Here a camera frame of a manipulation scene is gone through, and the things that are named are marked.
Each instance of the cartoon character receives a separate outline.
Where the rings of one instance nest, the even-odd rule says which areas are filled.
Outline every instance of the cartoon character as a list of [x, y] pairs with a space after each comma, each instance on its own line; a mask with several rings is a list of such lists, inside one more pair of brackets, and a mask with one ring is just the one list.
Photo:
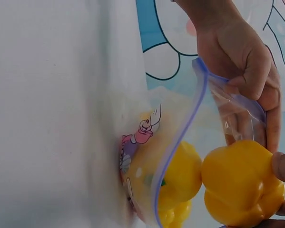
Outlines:
[[[285, 0], [233, 3], [272, 54], [281, 76], [285, 112]], [[196, 30], [186, 13], [168, 0], [137, 0], [137, 8], [146, 74], [150, 76], [148, 87], [153, 87], [152, 82], [158, 84], [153, 79], [166, 81], [175, 77], [184, 56], [197, 56]]]
[[161, 104], [159, 108], [155, 109], [152, 115], [140, 122], [139, 130], [132, 135], [131, 142], [133, 144], [145, 144], [150, 137], [158, 130], [159, 121], [161, 118]]
[[121, 142], [121, 154], [124, 158], [129, 155], [132, 158], [139, 144], [144, 144], [158, 130], [161, 118], [161, 104], [155, 109], [152, 115], [140, 122], [139, 129], [135, 134], [124, 135]]

